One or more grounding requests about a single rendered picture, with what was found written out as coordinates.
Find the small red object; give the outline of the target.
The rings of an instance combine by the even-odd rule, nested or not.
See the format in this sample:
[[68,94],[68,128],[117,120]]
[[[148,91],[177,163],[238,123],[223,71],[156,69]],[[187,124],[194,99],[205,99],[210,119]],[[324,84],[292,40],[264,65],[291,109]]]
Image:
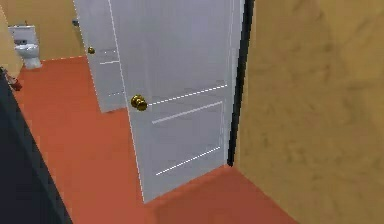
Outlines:
[[5,74],[5,78],[8,82],[8,85],[14,90],[14,91],[20,91],[22,89],[21,83],[18,81],[17,78],[14,78],[10,76],[8,73]]

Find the white toilet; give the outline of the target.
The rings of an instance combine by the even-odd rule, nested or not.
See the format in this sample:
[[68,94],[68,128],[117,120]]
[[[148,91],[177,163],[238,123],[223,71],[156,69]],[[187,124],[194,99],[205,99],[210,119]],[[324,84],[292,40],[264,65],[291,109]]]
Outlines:
[[26,69],[41,68],[39,41],[34,25],[13,25],[8,27],[15,47]]

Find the white panelled room door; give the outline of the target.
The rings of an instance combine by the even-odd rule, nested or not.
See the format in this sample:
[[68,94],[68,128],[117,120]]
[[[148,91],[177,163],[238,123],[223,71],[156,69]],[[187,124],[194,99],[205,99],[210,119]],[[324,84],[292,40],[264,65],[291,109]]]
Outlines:
[[145,202],[227,162],[244,3],[111,0]]
[[[124,87],[109,1],[73,2],[100,111],[105,113],[124,108]],[[95,54],[88,54],[88,47],[93,47]]]

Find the dark grey cabinet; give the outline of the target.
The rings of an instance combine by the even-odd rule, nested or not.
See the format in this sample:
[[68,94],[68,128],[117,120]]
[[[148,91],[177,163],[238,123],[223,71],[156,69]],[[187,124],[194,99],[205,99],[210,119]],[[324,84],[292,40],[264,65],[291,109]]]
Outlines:
[[0,224],[73,224],[1,67]]

